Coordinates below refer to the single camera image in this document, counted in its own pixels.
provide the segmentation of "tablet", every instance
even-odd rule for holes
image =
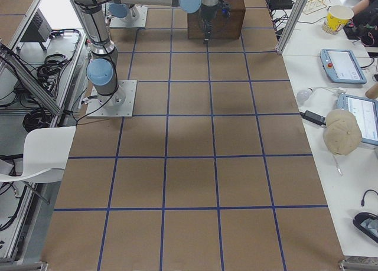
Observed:
[[[350,50],[321,50],[320,59],[327,76],[335,83],[367,82],[356,57]]]
[[[341,94],[337,107],[355,115],[362,133],[362,142],[378,145],[378,101]]]

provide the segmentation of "blue joint cap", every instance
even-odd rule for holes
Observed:
[[[180,0],[180,7],[187,13],[195,13],[201,7],[201,0]]]
[[[129,13],[127,4],[109,4],[109,12],[118,18],[124,18]]]
[[[107,85],[114,74],[113,66],[103,58],[93,60],[87,68],[87,77],[96,86]]]

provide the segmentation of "yellow bucket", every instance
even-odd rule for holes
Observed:
[[[353,10],[342,5],[331,6],[322,29],[329,34],[337,34],[353,17]]]

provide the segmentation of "white table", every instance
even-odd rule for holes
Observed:
[[[340,4],[331,0],[332,5]],[[326,16],[326,9],[310,15],[302,14],[300,21],[314,22]],[[323,48],[352,50],[361,66],[371,62],[360,42],[348,40],[342,31],[330,35],[321,29],[323,20],[315,24],[297,23],[293,35],[283,52],[294,94],[309,87],[342,87],[348,94],[364,97],[368,88],[374,85],[376,63],[364,70],[368,80],[365,85],[332,83],[326,76],[319,58]],[[335,109],[337,95],[324,89],[316,90],[303,104],[300,111],[310,110],[326,116]],[[365,207],[361,207],[363,193],[368,189],[378,190],[378,158],[372,146],[364,145],[347,156],[336,156],[343,175],[337,171],[335,159],[323,141],[324,128],[304,120],[309,144],[314,155],[324,194],[332,215],[336,233],[345,256],[378,257],[378,244],[353,226],[352,219],[359,212],[378,213],[378,197],[369,193]]]

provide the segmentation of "person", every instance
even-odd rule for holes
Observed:
[[[354,12],[353,23],[355,26],[372,24],[378,25],[378,0],[362,0],[352,7]]]

